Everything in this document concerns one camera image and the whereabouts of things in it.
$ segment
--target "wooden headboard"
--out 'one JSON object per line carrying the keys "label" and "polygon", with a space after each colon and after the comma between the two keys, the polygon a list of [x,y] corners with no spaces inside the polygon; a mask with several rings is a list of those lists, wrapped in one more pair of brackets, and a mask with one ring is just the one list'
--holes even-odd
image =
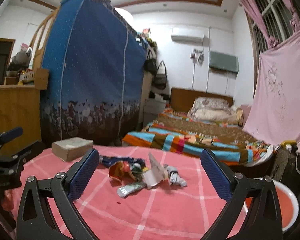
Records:
{"label": "wooden headboard", "polygon": [[188,112],[194,103],[194,100],[198,97],[206,98],[222,98],[227,100],[229,106],[233,105],[233,98],[218,94],[205,93],[201,91],[188,90],[183,88],[171,89],[171,107],[177,112]]}

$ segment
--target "pink bed sheet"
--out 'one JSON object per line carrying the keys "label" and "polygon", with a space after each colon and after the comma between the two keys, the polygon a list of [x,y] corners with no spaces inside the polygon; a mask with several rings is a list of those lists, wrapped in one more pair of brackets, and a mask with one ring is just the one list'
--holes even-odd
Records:
{"label": "pink bed sheet", "polygon": [[256,93],[243,131],[267,144],[300,142],[300,31],[259,59]]}
{"label": "pink bed sheet", "polygon": [[[147,166],[150,166],[148,153],[151,152],[161,164],[177,167],[181,177],[188,183],[187,187],[181,188],[170,187],[165,181],[157,188],[143,189],[122,199],[116,193],[121,184],[111,180],[108,169],[99,165],[81,198],[74,203],[101,240],[200,239],[226,203],[218,197],[197,158],[142,147],[94,147],[101,155],[144,158]],[[31,175],[37,179],[52,178],[59,171],[67,171],[71,165],[47,149],[25,165],[21,181],[25,184]],[[22,190],[23,187],[13,193],[15,216]],[[49,202],[61,232],[71,236],[55,202],[51,199]],[[244,212],[241,212],[230,235],[239,231],[244,217]]]}

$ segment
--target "black handbag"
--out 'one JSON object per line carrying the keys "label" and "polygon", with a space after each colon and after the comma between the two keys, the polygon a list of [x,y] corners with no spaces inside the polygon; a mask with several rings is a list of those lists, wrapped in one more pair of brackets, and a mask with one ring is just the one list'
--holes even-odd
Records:
{"label": "black handbag", "polygon": [[[160,67],[164,67],[164,73],[158,73]],[[162,60],[158,66],[157,74],[153,77],[152,85],[157,89],[164,90],[167,87],[167,81],[167,67]]]}
{"label": "black handbag", "polygon": [[148,50],[146,62],[143,65],[143,69],[145,71],[150,72],[152,75],[156,75],[156,73],[157,73],[156,60],[155,60],[155,58],[153,58],[153,55],[152,55],[152,52],[150,49]]}

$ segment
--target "colorful striped blanket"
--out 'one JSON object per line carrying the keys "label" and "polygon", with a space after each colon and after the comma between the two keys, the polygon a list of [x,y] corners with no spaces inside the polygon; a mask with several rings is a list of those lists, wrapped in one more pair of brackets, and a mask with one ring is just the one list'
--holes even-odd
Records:
{"label": "colorful striped blanket", "polygon": [[[172,114],[165,110],[161,116],[175,118],[183,122],[192,122],[180,114]],[[217,125],[223,129],[234,128],[233,125],[206,123]],[[123,141],[131,146],[150,147],[163,151],[199,157],[202,149],[209,148],[227,165],[245,165],[258,161],[267,151],[268,145],[262,141],[242,141],[231,139],[222,140],[218,134],[207,135],[193,131],[184,131],[166,126],[162,122],[154,121],[148,124],[142,132],[129,132]]]}

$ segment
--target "screw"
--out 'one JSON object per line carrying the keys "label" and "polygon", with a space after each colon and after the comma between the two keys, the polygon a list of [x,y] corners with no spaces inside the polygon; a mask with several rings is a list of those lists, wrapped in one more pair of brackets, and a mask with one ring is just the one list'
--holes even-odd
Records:
{"label": "screw", "polygon": [[269,177],[269,176],[265,176],[265,180],[266,180],[267,182],[271,182],[271,181],[272,181],[271,177]]}
{"label": "screw", "polygon": [[236,173],[234,174],[234,176],[235,176],[237,179],[242,179],[242,178],[243,178],[243,175],[242,175],[241,173],[239,173],[239,172],[236,172]]}
{"label": "screw", "polygon": [[34,176],[30,176],[27,181],[31,182],[31,181],[34,181]]}
{"label": "screw", "polygon": [[64,176],[65,176],[65,173],[64,173],[64,172],[59,172],[59,173],[56,175],[57,179],[62,179]]}

